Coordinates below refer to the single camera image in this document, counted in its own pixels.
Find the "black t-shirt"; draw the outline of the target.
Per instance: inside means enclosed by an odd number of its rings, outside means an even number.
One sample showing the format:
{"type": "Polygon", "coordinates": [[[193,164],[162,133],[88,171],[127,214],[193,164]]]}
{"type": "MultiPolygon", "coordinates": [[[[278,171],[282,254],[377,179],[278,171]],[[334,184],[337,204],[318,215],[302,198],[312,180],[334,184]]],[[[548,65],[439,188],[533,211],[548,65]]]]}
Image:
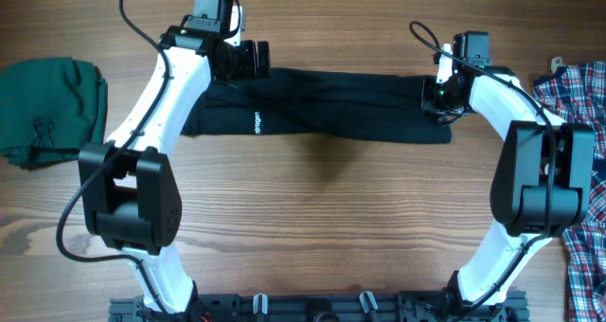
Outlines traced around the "black t-shirt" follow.
{"type": "Polygon", "coordinates": [[[449,127],[419,108],[425,78],[276,68],[266,80],[214,81],[181,133],[329,134],[404,144],[448,144],[449,127]]]}

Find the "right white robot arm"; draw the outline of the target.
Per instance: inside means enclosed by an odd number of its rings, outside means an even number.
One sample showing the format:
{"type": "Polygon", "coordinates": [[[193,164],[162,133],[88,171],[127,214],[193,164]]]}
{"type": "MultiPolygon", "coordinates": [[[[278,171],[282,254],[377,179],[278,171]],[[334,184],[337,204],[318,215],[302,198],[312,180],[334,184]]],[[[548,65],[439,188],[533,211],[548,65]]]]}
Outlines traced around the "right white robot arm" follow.
{"type": "Polygon", "coordinates": [[[493,66],[487,33],[460,33],[445,45],[431,37],[425,45],[438,72],[423,85],[421,110],[441,125],[479,114],[503,140],[489,231],[436,299],[440,319],[461,321],[504,303],[532,256],[585,218],[595,135],[551,113],[508,68],[493,66]]]}

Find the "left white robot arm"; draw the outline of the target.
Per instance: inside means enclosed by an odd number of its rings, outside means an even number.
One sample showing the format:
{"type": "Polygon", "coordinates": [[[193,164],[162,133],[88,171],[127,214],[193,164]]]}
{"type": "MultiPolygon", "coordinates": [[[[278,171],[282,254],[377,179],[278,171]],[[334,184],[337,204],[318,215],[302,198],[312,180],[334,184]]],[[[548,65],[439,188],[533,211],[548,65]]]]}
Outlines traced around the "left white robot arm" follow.
{"type": "Polygon", "coordinates": [[[204,305],[186,273],[175,237],[182,201],[170,166],[189,112],[213,81],[271,76],[269,45],[244,41],[239,0],[194,0],[193,11],[153,42],[157,64],[119,127],[103,144],[88,144],[78,164],[90,234],[125,259],[143,295],[147,320],[200,321],[204,305]]]}

